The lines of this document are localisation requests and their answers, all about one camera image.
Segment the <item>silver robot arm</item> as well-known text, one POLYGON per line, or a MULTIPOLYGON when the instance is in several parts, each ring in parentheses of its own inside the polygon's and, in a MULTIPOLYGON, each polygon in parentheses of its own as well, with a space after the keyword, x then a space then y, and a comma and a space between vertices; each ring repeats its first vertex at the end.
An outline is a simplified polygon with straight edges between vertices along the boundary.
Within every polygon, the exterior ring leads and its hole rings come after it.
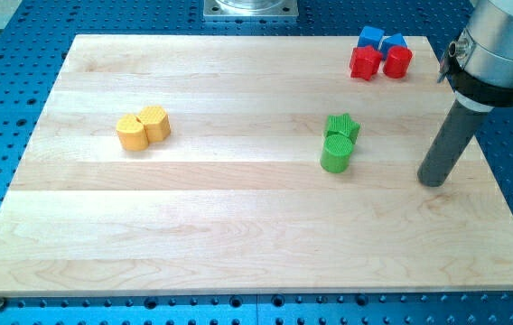
POLYGON ((456 102, 488 113, 513 107, 513 0, 480 0, 448 45, 439 79, 452 81, 456 102))

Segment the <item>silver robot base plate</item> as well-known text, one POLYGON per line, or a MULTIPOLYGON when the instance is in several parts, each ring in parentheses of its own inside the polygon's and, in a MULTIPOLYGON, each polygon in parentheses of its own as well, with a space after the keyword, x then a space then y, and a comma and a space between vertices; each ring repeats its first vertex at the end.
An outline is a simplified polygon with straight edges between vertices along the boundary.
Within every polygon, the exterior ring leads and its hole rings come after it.
POLYGON ((205 18, 296 18, 297 0, 204 0, 205 18))

